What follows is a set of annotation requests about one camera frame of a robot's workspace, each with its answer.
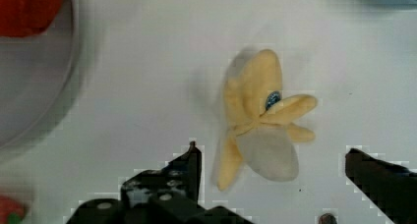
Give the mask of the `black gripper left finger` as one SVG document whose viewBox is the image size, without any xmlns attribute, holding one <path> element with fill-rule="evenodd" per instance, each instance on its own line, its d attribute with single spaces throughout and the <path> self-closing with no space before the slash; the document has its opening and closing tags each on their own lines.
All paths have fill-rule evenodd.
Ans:
<svg viewBox="0 0 417 224">
<path fill-rule="evenodd" d="M 84 202 L 66 224 L 253 224 L 224 206 L 200 206 L 201 175 L 202 152 L 192 141 L 165 167 L 124 182 L 118 199 Z"/>
</svg>

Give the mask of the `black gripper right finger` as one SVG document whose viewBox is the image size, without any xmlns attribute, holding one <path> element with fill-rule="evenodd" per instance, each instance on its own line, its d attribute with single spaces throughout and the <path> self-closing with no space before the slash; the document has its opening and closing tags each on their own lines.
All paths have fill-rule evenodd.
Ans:
<svg viewBox="0 0 417 224">
<path fill-rule="evenodd" d="M 345 175 L 394 224 L 416 224 L 416 173 L 357 148 L 345 154 Z"/>
</svg>

